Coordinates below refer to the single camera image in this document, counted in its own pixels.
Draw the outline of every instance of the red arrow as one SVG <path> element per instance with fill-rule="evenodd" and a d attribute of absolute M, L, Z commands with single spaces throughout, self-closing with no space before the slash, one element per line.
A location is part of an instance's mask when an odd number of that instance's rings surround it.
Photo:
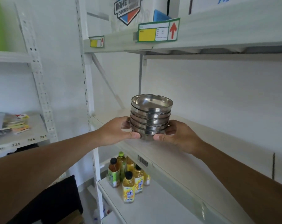
<path fill-rule="evenodd" d="M 175 31 L 177 31 L 177 27 L 176 27 L 175 23 L 173 23 L 170 30 L 169 30 L 169 32 L 172 32 L 171 39 L 173 39 Z"/>

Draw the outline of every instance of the stack of metal bowls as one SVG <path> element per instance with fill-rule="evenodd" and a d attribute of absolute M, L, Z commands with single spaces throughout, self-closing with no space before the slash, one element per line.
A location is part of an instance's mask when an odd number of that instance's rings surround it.
<path fill-rule="evenodd" d="M 141 94 L 134 96 L 131 102 L 132 130 L 140 133 L 141 139 L 153 140 L 153 135 L 165 133 L 173 101 L 167 97 Z"/>

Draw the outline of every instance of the black bottle cap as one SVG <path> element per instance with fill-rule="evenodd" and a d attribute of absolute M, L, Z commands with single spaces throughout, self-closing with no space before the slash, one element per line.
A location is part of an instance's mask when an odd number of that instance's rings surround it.
<path fill-rule="evenodd" d="M 130 180 L 130 179 L 132 179 L 132 177 L 133 177 L 133 173 L 132 173 L 131 171 L 126 171 L 126 172 L 124 173 L 124 176 L 125 176 L 125 178 L 126 178 L 127 180 Z"/>
<path fill-rule="evenodd" d="M 113 157 L 112 159 L 110 159 L 110 163 L 111 164 L 116 164 L 117 163 L 117 159 L 115 157 Z"/>
<path fill-rule="evenodd" d="M 137 164 L 136 164 L 135 168 L 136 168 L 136 170 L 142 170 L 142 168 L 139 167 Z"/>

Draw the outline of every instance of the person's right arm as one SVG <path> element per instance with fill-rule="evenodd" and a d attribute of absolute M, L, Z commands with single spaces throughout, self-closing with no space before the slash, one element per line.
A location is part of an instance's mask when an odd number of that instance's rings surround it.
<path fill-rule="evenodd" d="M 177 145 L 201 159 L 242 206 L 259 223 L 282 223 L 282 185 L 204 142 L 185 123 L 171 120 L 166 135 L 155 140 Z"/>

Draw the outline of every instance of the yellow square on label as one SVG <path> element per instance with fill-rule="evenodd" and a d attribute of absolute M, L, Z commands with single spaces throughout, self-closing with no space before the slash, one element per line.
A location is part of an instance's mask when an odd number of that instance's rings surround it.
<path fill-rule="evenodd" d="M 156 37 L 156 28 L 139 30 L 139 41 L 154 41 Z"/>
<path fill-rule="evenodd" d="M 97 47 L 97 40 L 90 40 L 90 47 Z"/>

